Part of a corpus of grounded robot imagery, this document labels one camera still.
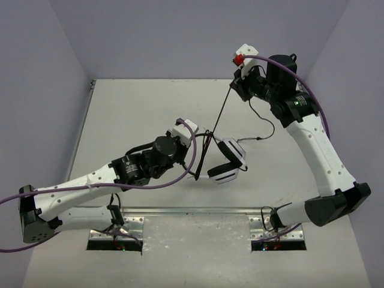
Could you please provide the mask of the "white and black headphones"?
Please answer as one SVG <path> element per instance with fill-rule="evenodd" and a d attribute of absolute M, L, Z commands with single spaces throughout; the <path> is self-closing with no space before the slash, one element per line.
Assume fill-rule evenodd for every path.
<path fill-rule="evenodd" d="M 199 175 L 198 179 L 209 179 L 216 184 L 223 184 L 236 179 L 240 171 L 248 170 L 246 152 L 234 138 L 213 136 L 213 140 L 228 162 L 209 169 L 207 174 Z"/>

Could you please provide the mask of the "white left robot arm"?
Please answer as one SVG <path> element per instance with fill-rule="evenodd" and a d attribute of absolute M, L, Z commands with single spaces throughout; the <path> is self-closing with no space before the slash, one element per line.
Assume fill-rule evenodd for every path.
<path fill-rule="evenodd" d="M 152 189 L 150 180 L 160 178 L 175 164 L 184 164 L 189 147 L 195 144 L 195 132 L 182 125 L 85 176 L 54 187 L 22 187 L 19 215 L 23 242 L 39 243 L 66 230 L 118 232 L 125 224 L 119 205 L 81 205 L 121 191 Z"/>

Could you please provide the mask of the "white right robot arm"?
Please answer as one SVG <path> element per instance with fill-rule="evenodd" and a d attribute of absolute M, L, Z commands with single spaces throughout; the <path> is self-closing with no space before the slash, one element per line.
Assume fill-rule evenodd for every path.
<path fill-rule="evenodd" d="M 270 224 L 275 232 L 287 226 L 311 222 L 322 227 L 355 211 L 370 195 L 367 183 L 359 183 L 335 151 L 320 104 L 297 75 L 296 55 L 273 55 L 261 76 L 252 61 L 257 55 L 240 53 L 232 89 L 243 101 L 253 97 L 270 105 L 270 111 L 300 148 L 315 178 L 319 195 L 302 203 L 272 208 Z"/>

